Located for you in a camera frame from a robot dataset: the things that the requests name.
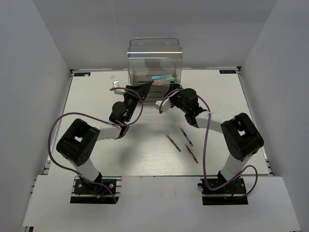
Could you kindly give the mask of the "blue cap highlighter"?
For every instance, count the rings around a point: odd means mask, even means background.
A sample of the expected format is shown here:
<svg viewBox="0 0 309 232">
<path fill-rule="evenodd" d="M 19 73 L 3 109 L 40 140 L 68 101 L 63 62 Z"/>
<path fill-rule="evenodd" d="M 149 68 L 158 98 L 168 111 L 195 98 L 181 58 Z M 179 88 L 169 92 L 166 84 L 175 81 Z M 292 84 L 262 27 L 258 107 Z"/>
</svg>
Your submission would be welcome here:
<svg viewBox="0 0 309 232">
<path fill-rule="evenodd" d="M 169 75 L 156 75 L 156 76 L 152 76 L 152 80 L 159 80 L 159 79 L 164 79 L 169 77 Z"/>
</svg>

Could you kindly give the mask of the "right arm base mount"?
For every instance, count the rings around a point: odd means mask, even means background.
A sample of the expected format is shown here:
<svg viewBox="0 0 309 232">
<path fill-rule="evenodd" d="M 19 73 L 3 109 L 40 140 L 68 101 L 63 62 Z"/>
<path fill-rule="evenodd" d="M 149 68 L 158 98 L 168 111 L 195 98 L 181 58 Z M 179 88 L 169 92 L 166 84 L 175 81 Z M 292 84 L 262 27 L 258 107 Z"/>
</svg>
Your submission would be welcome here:
<svg viewBox="0 0 309 232">
<path fill-rule="evenodd" d="M 243 178 L 239 178 L 231 184 L 216 190 L 211 191 L 206 187 L 205 180 L 201 179 L 197 186 L 202 192 L 203 205 L 247 205 L 246 186 Z"/>
</svg>

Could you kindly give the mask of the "purple gel pen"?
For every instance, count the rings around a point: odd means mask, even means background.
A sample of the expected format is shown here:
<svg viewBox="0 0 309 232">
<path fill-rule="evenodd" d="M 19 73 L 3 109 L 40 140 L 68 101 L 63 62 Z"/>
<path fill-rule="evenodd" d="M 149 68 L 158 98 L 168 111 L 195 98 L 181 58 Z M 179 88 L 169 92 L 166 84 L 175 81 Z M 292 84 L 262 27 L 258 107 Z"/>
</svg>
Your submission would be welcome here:
<svg viewBox="0 0 309 232">
<path fill-rule="evenodd" d="M 173 146 L 179 151 L 181 152 L 181 149 L 179 148 L 179 146 L 174 142 L 174 140 L 167 134 L 164 133 L 164 135 L 167 137 L 167 139 L 173 144 Z"/>
</svg>

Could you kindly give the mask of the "green cap highlighter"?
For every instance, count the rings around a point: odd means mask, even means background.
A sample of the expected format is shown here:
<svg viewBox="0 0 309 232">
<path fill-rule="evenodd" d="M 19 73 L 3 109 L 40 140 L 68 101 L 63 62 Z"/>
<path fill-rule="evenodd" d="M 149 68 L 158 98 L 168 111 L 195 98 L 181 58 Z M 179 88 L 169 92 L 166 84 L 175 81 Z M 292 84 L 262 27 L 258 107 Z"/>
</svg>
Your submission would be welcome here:
<svg viewBox="0 0 309 232">
<path fill-rule="evenodd" d="M 166 80 L 167 81 L 175 81 L 175 78 L 171 76 L 171 77 L 167 77 Z"/>
</svg>

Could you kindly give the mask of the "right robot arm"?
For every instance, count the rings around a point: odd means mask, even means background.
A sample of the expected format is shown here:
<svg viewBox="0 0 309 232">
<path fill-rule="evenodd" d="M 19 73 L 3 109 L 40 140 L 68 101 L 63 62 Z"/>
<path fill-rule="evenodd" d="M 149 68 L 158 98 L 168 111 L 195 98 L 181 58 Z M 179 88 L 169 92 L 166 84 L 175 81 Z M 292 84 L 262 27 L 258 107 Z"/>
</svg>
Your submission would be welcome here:
<svg viewBox="0 0 309 232">
<path fill-rule="evenodd" d="M 236 186 L 236 180 L 249 168 L 248 161 L 265 144 L 262 135 L 246 113 L 240 113 L 231 120 L 222 121 L 212 115 L 209 105 L 201 107 L 199 102 L 205 100 L 192 88 L 182 88 L 179 84 L 171 84 L 164 100 L 158 107 L 159 113 L 177 107 L 184 112 L 187 123 L 198 129 L 205 129 L 203 146 L 203 175 L 205 186 L 210 191 L 221 190 L 228 193 Z M 210 131 L 221 133 L 225 139 L 229 156 L 218 172 L 218 186 L 211 187 L 207 180 L 206 151 Z"/>
</svg>

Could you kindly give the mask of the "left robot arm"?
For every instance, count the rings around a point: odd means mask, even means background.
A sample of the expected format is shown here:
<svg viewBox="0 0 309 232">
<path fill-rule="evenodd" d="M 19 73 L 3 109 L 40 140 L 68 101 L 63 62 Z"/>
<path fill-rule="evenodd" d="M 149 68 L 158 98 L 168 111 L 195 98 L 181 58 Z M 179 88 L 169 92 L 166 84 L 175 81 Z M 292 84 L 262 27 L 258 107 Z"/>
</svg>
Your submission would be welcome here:
<svg viewBox="0 0 309 232">
<path fill-rule="evenodd" d="M 143 104 L 151 86 L 151 82 L 125 88 L 114 86 L 112 91 L 123 95 L 124 100 L 113 104 L 106 123 L 100 121 L 99 124 L 89 125 L 78 118 L 72 122 L 58 141 L 57 152 L 74 166 L 90 192 L 96 193 L 102 187 L 102 175 L 90 159 L 96 142 L 107 139 L 117 140 L 125 136 L 137 105 Z"/>
</svg>

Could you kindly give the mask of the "red gel pen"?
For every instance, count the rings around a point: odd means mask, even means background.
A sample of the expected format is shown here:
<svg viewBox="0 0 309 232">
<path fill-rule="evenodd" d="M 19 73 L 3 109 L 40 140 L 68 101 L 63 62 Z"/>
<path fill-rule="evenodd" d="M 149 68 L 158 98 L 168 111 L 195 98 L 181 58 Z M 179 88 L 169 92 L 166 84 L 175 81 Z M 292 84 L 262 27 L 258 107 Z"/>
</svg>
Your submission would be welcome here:
<svg viewBox="0 0 309 232">
<path fill-rule="evenodd" d="M 191 149 L 189 148 L 189 146 L 184 143 L 184 146 L 186 147 L 186 149 L 188 150 L 189 154 L 192 156 L 192 158 L 194 159 L 194 161 L 198 164 L 198 160 L 196 159 L 194 153 L 191 151 Z"/>
</svg>

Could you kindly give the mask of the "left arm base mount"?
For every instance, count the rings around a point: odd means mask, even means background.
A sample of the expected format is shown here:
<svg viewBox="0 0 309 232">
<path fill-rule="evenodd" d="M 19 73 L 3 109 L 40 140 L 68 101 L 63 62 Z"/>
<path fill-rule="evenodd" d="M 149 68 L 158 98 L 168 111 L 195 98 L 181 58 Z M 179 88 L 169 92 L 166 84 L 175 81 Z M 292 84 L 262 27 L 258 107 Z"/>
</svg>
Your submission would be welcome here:
<svg viewBox="0 0 309 232">
<path fill-rule="evenodd" d="M 101 182 L 108 187 L 118 201 L 121 193 L 121 177 L 103 177 Z M 106 187 L 86 183 L 75 177 L 70 197 L 70 203 L 75 204 L 116 204 Z"/>
</svg>

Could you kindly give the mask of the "green gel pen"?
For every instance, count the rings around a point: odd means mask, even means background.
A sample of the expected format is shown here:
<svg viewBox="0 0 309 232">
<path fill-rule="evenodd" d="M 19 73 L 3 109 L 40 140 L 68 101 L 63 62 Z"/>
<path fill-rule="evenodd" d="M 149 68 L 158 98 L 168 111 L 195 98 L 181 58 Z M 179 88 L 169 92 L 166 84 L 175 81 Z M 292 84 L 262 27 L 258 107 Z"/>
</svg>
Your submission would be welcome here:
<svg viewBox="0 0 309 232">
<path fill-rule="evenodd" d="M 184 137 L 186 138 L 186 140 L 188 141 L 188 143 L 190 144 L 190 146 L 193 146 L 192 141 L 190 140 L 190 138 L 188 137 L 187 133 L 184 131 L 183 128 L 180 127 L 181 132 L 183 133 Z"/>
</svg>

